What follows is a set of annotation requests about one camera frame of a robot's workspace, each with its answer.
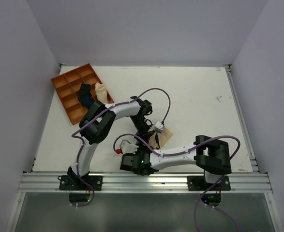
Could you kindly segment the beige underwear with dark trim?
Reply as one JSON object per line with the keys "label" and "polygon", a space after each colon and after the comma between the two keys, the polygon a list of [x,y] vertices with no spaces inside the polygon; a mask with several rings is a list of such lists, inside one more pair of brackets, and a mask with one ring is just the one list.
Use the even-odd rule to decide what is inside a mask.
{"label": "beige underwear with dark trim", "polygon": [[149,139],[149,146],[154,149],[161,149],[172,137],[173,133],[169,129],[165,129],[162,133],[155,132]]}

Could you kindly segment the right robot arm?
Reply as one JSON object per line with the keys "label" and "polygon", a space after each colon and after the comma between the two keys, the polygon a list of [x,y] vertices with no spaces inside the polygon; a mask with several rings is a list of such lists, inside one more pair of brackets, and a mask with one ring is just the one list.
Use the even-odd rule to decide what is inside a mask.
{"label": "right robot arm", "polygon": [[229,145],[225,141],[204,135],[178,148],[158,150],[140,144],[135,148],[120,148],[123,152],[120,169],[136,175],[148,176],[162,169],[182,165],[195,165],[204,170],[202,178],[206,189],[215,189],[220,176],[232,173]]}

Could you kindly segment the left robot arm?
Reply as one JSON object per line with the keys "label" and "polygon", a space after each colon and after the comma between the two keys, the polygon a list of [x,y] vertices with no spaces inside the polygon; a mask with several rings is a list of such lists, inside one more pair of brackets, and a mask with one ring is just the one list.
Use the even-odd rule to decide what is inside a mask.
{"label": "left robot arm", "polygon": [[81,146],[75,164],[68,169],[71,185],[78,190],[84,189],[88,183],[87,177],[90,172],[90,162],[98,146],[109,134],[114,121],[129,117],[137,129],[136,138],[138,149],[136,152],[124,153],[125,160],[129,157],[138,156],[143,148],[141,144],[147,143],[153,135],[151,125],[147,124],[145,116],[152,114],[152,104],[148,100],[141,100],[133,96],[129,101],[103,104],[96,101],[89,108],[79,123],[80,129],[73,133],[72,137],[81,140]]}

